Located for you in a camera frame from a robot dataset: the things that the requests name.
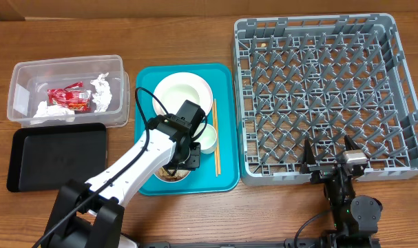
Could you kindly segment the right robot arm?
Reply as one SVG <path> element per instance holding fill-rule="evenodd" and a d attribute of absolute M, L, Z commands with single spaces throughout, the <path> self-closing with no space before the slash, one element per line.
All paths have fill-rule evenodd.
<path fill-rule="evenodd" d="M 353 179 L 364 175 L 368 157 L 348 135 L 344 137 L 344 151 L 330 165 L 318 165 L 309 140 L 304 141 L 300 172 L 310 174 L 312 184 L 323 184 L 324 196 L 330 208 L 306 221 L 296 232 L 294 247 L 380 247 L 373 238 L 383 210 L 376 198 L 359 195 L 353 188 Z M 303 238 L 302 230 L 318 218 L 332 214 L 334 228 L 322 232 L 319 238 Z"/>

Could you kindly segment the white tissue paper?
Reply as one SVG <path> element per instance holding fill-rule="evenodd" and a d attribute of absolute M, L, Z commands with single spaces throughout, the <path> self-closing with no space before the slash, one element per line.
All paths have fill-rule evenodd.
<path fill-rule="evenodd" d="M 68 115 L 75 115 L 74 110 L 70 110 L 69 108 L 60 105 L 48 106 L 46 101 L 41 101 L 33 118 L 43 118 L 49 116 L 67 116 L 67 118 L 60 118 L 60 121 L 73 122 L 75 118 L 68 117 Z"/>

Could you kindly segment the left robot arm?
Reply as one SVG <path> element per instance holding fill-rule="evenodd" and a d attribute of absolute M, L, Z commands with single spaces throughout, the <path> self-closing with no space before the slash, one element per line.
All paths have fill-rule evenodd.
<path fill-rule="evenodd" d="M 44 235 L 35 247 L 136 247 L 121 236 L 125 207 L 162 166 L 182 163 L 205 111 L 185 101 L 176 114 L 145 121 L 137 143 L 104 172 L 58 192 Z"/>

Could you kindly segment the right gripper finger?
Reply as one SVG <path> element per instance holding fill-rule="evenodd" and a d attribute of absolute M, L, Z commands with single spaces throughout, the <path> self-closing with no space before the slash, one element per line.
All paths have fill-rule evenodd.
<path fill-rule="evenodd" d="M 345 150 L 353 151 L 359 150 L 360 146 L 347 134 L 344 136 Z"/>
<path fill-rule="evenodd" d="M 313 150 L 311 148 L 311 144 L 309 142 L 309 140 L 306 138 L 304 140 L 304 152 L 302 155 L 302 163 L 305 165 L 315 165 L 316 164 L 316 160 L 315 160 L 315 156 L 313 154 Z"/>

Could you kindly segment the red snack wrapper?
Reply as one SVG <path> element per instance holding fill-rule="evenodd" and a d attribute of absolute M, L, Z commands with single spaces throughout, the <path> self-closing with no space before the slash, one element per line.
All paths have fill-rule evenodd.
<path fill-rule="evenodd" d="M 65 88 L 50 89 L 47 91 L 49 101 L 75 112 L 89 112 L 92 92 L 83 86 L 83 82 L 79 81 Z"/>

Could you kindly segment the white paper napkin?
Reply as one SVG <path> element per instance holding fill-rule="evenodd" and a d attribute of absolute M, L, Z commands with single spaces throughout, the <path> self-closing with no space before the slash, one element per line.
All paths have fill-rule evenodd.
<path fill-rule="evenodd" d="M 109 73 L 100 74 L 90 83 L 95 87 L 96 92 L 92 94 L 92 102 L 96 105 L 95 112 L 105 112 L 112 100 L 112 93 L 108 81 Z"/>

